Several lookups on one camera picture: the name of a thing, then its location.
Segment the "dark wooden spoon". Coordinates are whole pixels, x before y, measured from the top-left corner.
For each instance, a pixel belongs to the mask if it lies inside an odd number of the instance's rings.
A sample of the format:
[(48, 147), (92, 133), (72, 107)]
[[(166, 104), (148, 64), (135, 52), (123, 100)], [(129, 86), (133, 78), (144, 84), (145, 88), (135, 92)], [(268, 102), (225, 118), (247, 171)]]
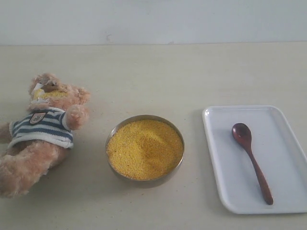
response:
[(271, 190), (252, 152), (252, 134), (249, 127), (244, 123), (234, 124), (232, 127), (232, 136), (235, 141), (245, 150), (251, 160), (264, 201), (267, 205), (273, 205)]

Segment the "plush teddy bear striped shirt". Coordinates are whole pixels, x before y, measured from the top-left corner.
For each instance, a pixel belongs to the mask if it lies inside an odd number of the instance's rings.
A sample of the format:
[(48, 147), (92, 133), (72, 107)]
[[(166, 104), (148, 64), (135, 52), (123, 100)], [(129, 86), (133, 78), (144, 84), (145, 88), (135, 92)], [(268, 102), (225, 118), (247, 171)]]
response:
[(1, 125), (0, 196), (25, 195), (40, 178), (59, 165), (73, 148), (73, 131), (89, 119), (90, 93), (65, 84), (54, 74), (35, 76), (29, 86), (27, 114)]

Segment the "white plastic tray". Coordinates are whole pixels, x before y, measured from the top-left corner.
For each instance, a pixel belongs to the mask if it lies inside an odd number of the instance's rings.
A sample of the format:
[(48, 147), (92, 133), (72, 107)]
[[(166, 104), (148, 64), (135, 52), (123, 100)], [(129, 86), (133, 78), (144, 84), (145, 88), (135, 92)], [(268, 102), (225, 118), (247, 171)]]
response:
[[(305, 213), (307, 157), (283, 113), (271, 105), (210, 106), (202, 112), (220, 200), (236, 214)], [(232, 135), (247, 125), (252, 152), (268, 182), (273, 204), (263, 199), (252, 163)]]

